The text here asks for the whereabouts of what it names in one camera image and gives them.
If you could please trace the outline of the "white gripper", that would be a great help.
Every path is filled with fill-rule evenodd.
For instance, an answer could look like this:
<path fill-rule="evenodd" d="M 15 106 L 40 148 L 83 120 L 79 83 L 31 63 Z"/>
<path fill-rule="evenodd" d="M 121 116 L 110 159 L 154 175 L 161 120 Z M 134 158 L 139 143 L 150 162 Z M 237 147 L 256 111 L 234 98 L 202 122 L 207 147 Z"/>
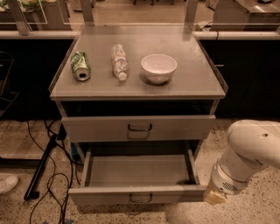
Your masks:
<path fill-rule="evenodd" d="M 204 201 L 210 205 L 225 203 L 226 194 L 239 194 L 249 183 L 249 162 L 243 158 L 230 161 L 219 158 L 213 165 Z"/>

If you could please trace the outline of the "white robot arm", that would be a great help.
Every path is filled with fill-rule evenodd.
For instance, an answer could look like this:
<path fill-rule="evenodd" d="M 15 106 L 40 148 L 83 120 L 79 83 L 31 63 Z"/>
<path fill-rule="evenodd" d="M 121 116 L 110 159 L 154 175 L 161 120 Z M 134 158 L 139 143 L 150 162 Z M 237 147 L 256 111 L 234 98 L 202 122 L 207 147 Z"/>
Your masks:
<path fill-rule="evenodd" d="M 267 166 L 280 169 L 280 122 L 240 120 L 227 130 L 228 147 L 217 159 L 204 192 L 210 205 L 245 189 L 253 175 Z"/>

